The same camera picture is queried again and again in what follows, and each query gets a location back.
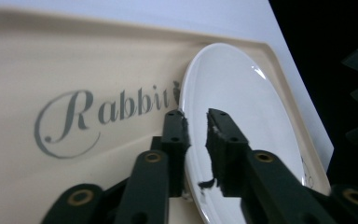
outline plate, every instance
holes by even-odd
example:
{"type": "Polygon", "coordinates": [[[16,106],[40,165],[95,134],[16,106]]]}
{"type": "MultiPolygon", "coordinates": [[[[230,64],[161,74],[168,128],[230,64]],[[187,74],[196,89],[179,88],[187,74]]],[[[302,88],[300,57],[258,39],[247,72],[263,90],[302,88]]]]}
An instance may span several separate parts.
{"type": "Polygon", "coordinates": [[[212,179],[205,147],[208,108],[227,112],[252,149],[275,153],[299,181],[304,169],[294,129],[268,74],[243,51],[224,43],[202,49],[186,70],[179,108],[188,121],[191,147],[187,179],[206,223],[244,223],[239,198],[224,198],[220,189],[201,192],[198,183],[212,179]]]}

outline tray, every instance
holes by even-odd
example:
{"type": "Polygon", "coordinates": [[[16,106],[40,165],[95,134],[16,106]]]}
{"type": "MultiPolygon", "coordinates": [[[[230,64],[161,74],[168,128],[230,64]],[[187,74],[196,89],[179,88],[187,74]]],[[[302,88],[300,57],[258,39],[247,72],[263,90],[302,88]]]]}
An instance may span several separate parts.
{"type": "MultiPolygon", "coordinates": [[[[107,189],[177,108],[186,68],[205,46],[245,51],[268,75],[296,132],[304,184],[327,178],[267,44],[185,31],[0,9],[0,223],[37,223],[66,189],[107,189]]],[[[201,223],[193,203],[170,200],[170,223],[201,223]]]]}

